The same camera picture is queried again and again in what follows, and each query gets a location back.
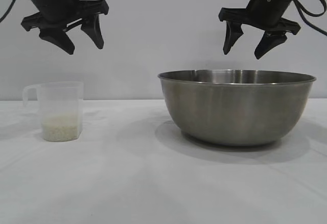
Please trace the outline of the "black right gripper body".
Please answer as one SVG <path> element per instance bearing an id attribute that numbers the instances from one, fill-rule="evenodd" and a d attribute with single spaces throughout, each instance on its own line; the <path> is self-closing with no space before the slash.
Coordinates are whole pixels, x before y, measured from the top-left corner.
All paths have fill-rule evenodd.
<path id="1" fill-rule="evenodd" d="M 268 32 L 285 31 L 296 35 L 300 30 L 299 24 L 283 18 L 292 1 L 250 0 L 246 8 L 222 8 L 219 20 L 245 24 Z"/>

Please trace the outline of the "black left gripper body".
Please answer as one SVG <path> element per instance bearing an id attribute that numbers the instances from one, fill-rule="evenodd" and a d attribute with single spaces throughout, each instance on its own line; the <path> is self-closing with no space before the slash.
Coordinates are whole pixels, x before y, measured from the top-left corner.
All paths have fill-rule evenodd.
<path id="1" fill-rule="evenodd" d="M 106 0 L 31 0 L 38 12 L 24 17 L 21 25 L 26 31 L 32 28 L 64 28 L 78 19 L 96 14 L 108 14 Z"/>

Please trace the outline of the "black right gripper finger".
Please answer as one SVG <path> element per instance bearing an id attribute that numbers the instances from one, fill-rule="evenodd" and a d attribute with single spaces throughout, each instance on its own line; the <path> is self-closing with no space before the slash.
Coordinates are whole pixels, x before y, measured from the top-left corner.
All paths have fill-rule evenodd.
<path id="1" fill-rule="evenodd" d="M 243 35 L 243 30 L 240 23 L 235 23 L 232 21 L 226 22 L 226 34 L 223 46 L 223 52 L 227 55 L 231 48 L 234 46 L 236 41 Z"/>
<path id="2" fill-rule="evenodd" d="M 270 50 L 283 44 L 287 40 L 285 31 L 265 31 L 262 39 L 254 51 L 256 59 L 262 58 Z"/>

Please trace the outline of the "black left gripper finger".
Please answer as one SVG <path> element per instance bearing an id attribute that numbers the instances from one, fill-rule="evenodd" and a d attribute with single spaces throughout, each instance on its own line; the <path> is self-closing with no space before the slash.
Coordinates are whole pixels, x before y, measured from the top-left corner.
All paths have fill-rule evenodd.
<path id="1" fill-rule="evenodd" d="M 98 49 L 103 49 L 104 40 L 100 29 L 99 15 L 92 15 L 83 20 L 81 30 L 94 42 Z"/>
<path id="2" fill-rule="evenodd" d="M 57 47 L 61 48 L 69 55 L 72 55 L 75 50 L 75 46 L 68 35 L 62 30 L 58 28 L 47 28 L 41 29 L 39 33 L 39 37 L 42 40 L 48 41 Z"/>

